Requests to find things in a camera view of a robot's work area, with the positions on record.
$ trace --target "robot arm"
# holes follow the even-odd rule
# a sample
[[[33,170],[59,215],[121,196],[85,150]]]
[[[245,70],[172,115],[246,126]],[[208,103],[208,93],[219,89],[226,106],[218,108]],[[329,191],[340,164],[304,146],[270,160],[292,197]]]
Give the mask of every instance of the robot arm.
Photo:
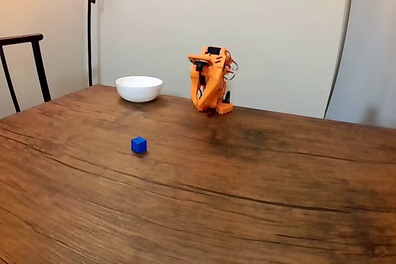
[[[201,55],[189,55],[191,67],[191,98],[199,111],[215,108],[219,114],[232,111],[230,94],[226,92],[225,75],[233,60],[226,48],[205,47]]]

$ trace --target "chair backrest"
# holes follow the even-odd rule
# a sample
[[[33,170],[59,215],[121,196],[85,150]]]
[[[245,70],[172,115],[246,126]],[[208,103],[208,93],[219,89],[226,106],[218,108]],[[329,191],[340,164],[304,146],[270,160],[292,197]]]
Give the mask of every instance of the chair backrest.
[[[4,55],[3,46],[9,45],[17,45],[20,43],[31,43],[33,48],[33,55],[35,58],[36,69],[38,80],[40,81],[41,92],[43,94],[44,102],[51,100],[50,90],[48,88],[47,78],[45,76],[43,58],[41,56],[40,51],[40,40],[42,40],[44,36],[42,34],[31,34],[31,35],[21,35],[21,36],[12,36],[0,38],[0,60],[2,64],[2,68],[4,69],[4,74],[6,76],[8,89],[10,90],[12,102],[14,103],[14,107],[17,113],[20,112],[17,96],[15,94],[14,87],[12,86],[11,76],[8,71],[6,56]]]

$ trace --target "white wall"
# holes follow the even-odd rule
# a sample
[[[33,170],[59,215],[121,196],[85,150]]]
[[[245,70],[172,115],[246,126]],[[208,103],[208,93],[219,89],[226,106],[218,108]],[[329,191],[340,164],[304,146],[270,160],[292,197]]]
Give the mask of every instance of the white wall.
[[[234,104],[322,117],[345,0],[101,0],[101,82],[154,75],[189,97],[188,54],[226,46]]]
[[[396,127],[396,0],[352,0],[328,119]]]
[[[87,85],[85,73],[85,0],[0,0],[0,36],[42,33],[40,43],[53,98]],[[22,109],[43,102],[30,44],[4,47]],[[0,68],[0,118],[14,113]]]

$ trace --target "chair leg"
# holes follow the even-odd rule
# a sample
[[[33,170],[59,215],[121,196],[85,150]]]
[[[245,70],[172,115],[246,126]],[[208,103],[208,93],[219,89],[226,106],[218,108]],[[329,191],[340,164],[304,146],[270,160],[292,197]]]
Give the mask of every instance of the chair leg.
[[[4,55],[4,49],[2,48],[2,46],[0,46],[0,59],[1,59],[2,68],[4,69],[4,75],[6,76],[8,89],[10,90],[10,95],[12,98],[12,102],[14,104],[15,111],[17,113],[19,113],[20,108],[19,108],[19,104],[18,104],[18,100],[17,100],[17,95],[15,94],[14,86],[12,86],[11,76],[8,71],[6,56]]]
[[[45,76],[43,58],[41,56],[40,44],[38,41],[32,42],[33,55],[35,57],[38,80],[40,82],[41,92],[43,94],[44,102],[51,100],[50,89],[48,88],[47,78]]]

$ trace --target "small blue block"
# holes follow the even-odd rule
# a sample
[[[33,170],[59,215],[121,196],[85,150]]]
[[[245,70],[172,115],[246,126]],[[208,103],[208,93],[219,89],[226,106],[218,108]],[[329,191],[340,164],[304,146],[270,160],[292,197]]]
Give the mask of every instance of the small blue block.
[[[144,151],[147,151],[147,141],[143,137],[136,137],[131,140],[131,149],[135,153],[143,153]]]

